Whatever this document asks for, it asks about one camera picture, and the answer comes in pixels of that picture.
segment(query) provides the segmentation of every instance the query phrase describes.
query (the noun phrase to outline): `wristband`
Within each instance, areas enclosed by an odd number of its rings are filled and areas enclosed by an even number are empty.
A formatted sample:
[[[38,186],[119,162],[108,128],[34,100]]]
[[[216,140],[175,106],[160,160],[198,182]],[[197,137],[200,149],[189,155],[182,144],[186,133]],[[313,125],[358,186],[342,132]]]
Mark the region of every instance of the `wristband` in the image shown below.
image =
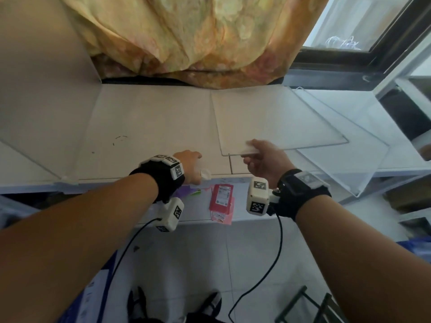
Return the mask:
[[[283,217],[296,219],[299,209],[309,200],[316,196],[327,195],[329,184],[317,178],[313,174],[293,169],[286,172],[277,184],[278,192],[275,195],[280,197],[277,204],[274,204],[274,211]]]
[[[153,177],[159,187],[159,195],[154,201],[169,202],[173,193],[182,186],[185,181],[184,169],[181,162],[173,156],[156,155],[140,164],[129,175],[146,173]]]

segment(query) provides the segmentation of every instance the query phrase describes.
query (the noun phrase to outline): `person's right arm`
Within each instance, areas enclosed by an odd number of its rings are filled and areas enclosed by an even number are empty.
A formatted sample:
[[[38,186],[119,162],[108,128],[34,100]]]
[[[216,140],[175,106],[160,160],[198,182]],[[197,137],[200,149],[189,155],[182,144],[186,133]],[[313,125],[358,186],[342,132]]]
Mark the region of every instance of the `person's right arm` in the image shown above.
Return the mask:
[[[253,140],[259,154],[245,157],[270,188],[293,164],[283,151]],[[431,265],[351,214],[329,196],[306,202],[296,216],[301,233],[350,323],[427,322]]]

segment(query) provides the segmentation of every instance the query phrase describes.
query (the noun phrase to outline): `black wrist strap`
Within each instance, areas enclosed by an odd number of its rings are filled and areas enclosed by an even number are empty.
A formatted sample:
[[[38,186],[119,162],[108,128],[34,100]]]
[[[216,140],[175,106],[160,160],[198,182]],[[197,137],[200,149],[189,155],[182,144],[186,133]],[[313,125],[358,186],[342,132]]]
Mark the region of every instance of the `black wrist strap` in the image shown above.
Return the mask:
[[[157,201],[167,203],[173,193],[182,186],[185,180],[184,174],[173,180],[169,166],[162,162],[149,161],[142,163],[139,168],[134,169],[129,175],[135,173],[146,173],[156,181],[159,187],[159,195],[154,203]]]
[[[320,195],[332,197],[326,186],[312,189],[295,177],[295,174],[299,172],[302,172],[302,170],[293,169],[281,177],[277,185],[280,200],[277,204],[274,204],[274,210],[279,216],[290,217],[293,221],[295,221],[299,209],[307,201]]]

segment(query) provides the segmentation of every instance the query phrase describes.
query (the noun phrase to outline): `white sensor device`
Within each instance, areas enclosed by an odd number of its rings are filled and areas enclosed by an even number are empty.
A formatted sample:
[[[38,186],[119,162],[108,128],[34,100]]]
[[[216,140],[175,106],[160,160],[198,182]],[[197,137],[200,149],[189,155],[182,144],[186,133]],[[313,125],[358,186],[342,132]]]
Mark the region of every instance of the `white sensor device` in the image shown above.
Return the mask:
[[[156,221],[155,226],[161,232],[172,232],[177,228],[184,203],[178,197],[172,197],[166,204],[161,204],[157,216],[161,221]]]
[[[263,216],[268,210],[269,203],[278,203],[280,197],[272,194],[265,178],[253,177],[248,186],[247,212]]]

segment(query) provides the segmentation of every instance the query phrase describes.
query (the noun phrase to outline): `black pants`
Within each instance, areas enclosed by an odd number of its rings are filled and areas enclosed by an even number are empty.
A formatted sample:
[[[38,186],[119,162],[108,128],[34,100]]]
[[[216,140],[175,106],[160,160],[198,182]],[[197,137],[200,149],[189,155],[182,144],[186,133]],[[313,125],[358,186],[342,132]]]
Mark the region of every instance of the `black pants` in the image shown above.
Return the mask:
[[[156,318],[138,318],[131,320],[130,323],[164,323]],[[187,314],[186,323],[223,323],[209,315],[202,313],[189,313]]]

